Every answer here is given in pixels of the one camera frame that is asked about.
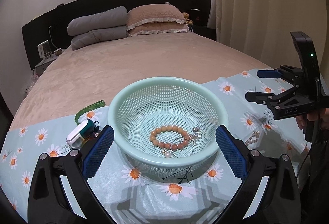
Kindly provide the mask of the person's right hand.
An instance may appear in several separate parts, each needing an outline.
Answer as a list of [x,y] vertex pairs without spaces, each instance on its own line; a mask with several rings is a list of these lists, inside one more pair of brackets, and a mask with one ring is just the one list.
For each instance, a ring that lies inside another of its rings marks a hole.
[[[321,122],[321,128],[328,130],[329,128],[329,109],[328,108],[323,108],[320,110],[320,112],[313,112],[313,113],[309,113],[307,114],[307,120],[308,121],[316,121],[319,118],[322,119]],[[300,130],[303,130],[306,127],[306,119],[303,116],[297,116],[295,117],[297,125],[299,127]]]

